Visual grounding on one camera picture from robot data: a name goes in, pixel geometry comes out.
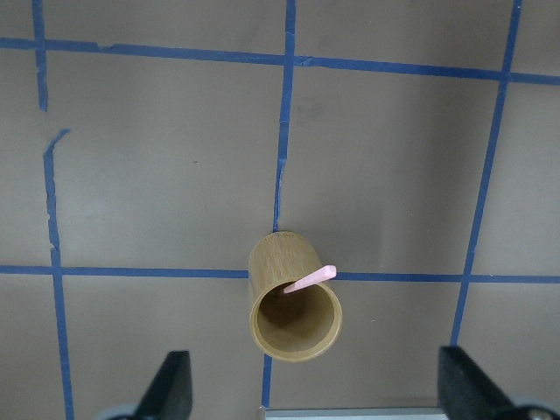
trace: cylindrical container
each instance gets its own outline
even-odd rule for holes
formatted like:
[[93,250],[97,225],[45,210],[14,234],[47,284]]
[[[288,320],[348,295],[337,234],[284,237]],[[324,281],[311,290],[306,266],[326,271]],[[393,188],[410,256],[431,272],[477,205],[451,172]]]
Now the cylindrical container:
[[280,361],[308,361],[337,339],[342,308],[327,282],[284,294],[321,268],[311,244],[293,232],[265,236],[248,259],[249,326],[255,343]]

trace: blue painter's tape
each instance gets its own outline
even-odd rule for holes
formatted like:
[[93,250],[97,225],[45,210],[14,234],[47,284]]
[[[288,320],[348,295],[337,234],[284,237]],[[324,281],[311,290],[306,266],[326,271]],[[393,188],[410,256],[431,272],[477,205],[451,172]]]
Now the blue painter's tape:
[[0,274],[38,274],[50,275],[53,267],[41,267],[35,265],[0,265]]
[[74,420],[74,401],[70,378],[70,358],[68,355],[67,318],[64,306],[62,270],[60,268],[60,238],[56,220],[56,188],[54,184],[54,147],[69,129],[62,129],[49,143],[43,155],[45,168],[46,211],[49,216],[49,240],[51,241],[52,286],[54,290],[54,309],[56,313],[57,333],[59,337],[60,373],[66,420]]
[[479,240],[480,226],[482,224],[482,216],[484,214],[484,205],[487,199],[488,186],[490,184],[490,175],[492,173],[492,165],[494,163],[494,154],[500,135],[501,118],[508,95],[509,71],[514,58],[515,40],[517,38],[517,29],[522,11],[522,0],[514,0],[509,31],[507,33],[506,51],[504,52],[504,60],[502,65],[503,77],[498,87],[498,95],[493,111],[492,127],[490,129],[490,137],[488,138],[488,147],[486,148],[486,157],[484,160],[484,168],[480,180],[479,196],[477,198],[474,217],[472,220],[471,235],[466,251],[465,268],[463,269],[463,279],[461,280],[461,289],[458,294],[457,307],[455,309],[455,318],[453,319],[453,328],[451,330],[451,345],[456,346],[459,343],[459,335],[461,332],[461,324],[465,315],[466,299],[471,282],[471,273],[473,272],[474,257],[476,254],[476,246]]
[[213,50],[195,50],[189,48],[171,48],[165,46],[114,44],[102,46],[95,42],[65,41],[48,39],[46,49],[76,53],[97,53],[130,55],[136,57],[156,57],[160,59],[225,61],[229,63],[250,63],[281,66],[282,55],[260,54],[253,52],[229,52]]
[[560,284],[560,276],[471,276],[471,283]]
[[339,272],[333,280],[355,282],[459,283],[460,274],[401,274]]
[[37,42],[23,38],[0,38],[0,48],[11,50],[34,50]]
[[67,267],[65,276],[249,278],[245,269],[134,269],[110,267]]
[[46,88],[46,45],[43,0],[32,0],[33,34],[35,36],[35,63],[37,65],[38,106],[46,111],[48,91]]
[[43,165],[45,167],[45,187],[46,187],[46,211],[49,215],[49,239],[51,241],[51,264],[53,267],[60,267],[60,238],[59,228],[56,221],[56,191],[54,185],[54,146],[66,134],[69,129],[62,129],[60,133],[49,143],[43,155]]
[[66,420],[74,420],[74,398],[70,376],[70,356],[68,354],[67,315],[64,305],[64,288],[62,275],[52,276],[54,288],[54,310],[56,312],[56,327],[59,337],[60,373],[62,375],[62,392],[64,395],[64,408]]
[[270,407],[270,381],[272,379],[272,358],[267,354],[262,360],[262,396],[261,405]]
[[513,83],[560,86],[560,76],[548,76],[546,74],[511,73],[509,80]]
[[278,154],[276,161],[276,185],[274,191],[274,214],[272,231],[278,231],[280,219],[282,180],[288,159],[290,141],[291,93],[294,80],[294,53],[296,50],[296,0],[286,1],[285,47],[283,57],[282,101],[280,103],[280,127],[278,130]]
[[455,307],[455,316],[453,317],[453,327],[451,328],[450,346],[456,346],[459,343],[459,334],[461,333],[461,324],[463,323],[463,315],[465,313],[466,297],[469,292],[469,276],[461,282],[461,288],[458,291],[457,306]]
[[458,77],[463,79],[482,79],[499,81],[502,72],[477,68],[445,66],[425,66],[420,64],[389,63],[385,61],[366,61],[361,59],[331,59],[326,57],[302,57],[294,60],[298,67],[326,67],[341,70],[361,70],[395,74],[419,74],[424,76]]
[[507,32],[506,52],[501,67],[501,71],[505,74],[511,71],[511,64],[514,60],[515,41],[517,40],[517,30],[519,29],[519,19],[522,15],[522,0],[514,0],[511,9],[511,17],[509,19],[509,31]]

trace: pink stick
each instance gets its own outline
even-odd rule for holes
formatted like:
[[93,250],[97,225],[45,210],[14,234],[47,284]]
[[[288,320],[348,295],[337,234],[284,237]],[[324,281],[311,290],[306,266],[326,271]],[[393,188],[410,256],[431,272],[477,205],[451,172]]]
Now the pink stick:
[[326,265],[321,267],[317,271],[313,271],[311,274],[305,276],[304,278],[297,280],[295,283],[290,284],[288,287],[284,288],[284,293],[292,293],[293,291],[299,291],[304,287],[313,286],[314,284],[324,282],[330,278],[336,276],[336,267],[333,265]]

